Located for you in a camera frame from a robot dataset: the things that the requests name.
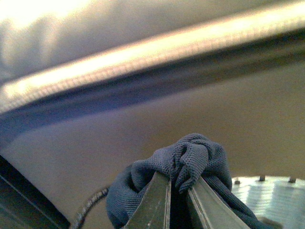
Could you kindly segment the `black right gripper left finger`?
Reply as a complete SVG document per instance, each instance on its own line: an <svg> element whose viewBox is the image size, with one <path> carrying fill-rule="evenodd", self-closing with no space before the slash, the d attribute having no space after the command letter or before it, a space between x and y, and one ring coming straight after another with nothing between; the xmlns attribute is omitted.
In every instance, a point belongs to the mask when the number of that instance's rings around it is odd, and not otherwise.
<svg viewBox="0 0 305 229"><path fill-rule="evenodd" d="M168 229L170 227L171 181L155 172L143 199L125 229Z"/></svg>

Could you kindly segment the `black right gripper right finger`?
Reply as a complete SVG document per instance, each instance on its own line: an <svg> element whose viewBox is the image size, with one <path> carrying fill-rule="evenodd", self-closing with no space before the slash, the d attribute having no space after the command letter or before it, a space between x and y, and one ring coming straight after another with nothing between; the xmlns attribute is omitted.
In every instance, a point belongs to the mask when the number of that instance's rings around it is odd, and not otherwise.
<svg viewBox="0 0 305 229"><path fill-rule="evenodd" d="M249 228L220 200L202 177L188 190L187 206L194 229Z"/></svg>

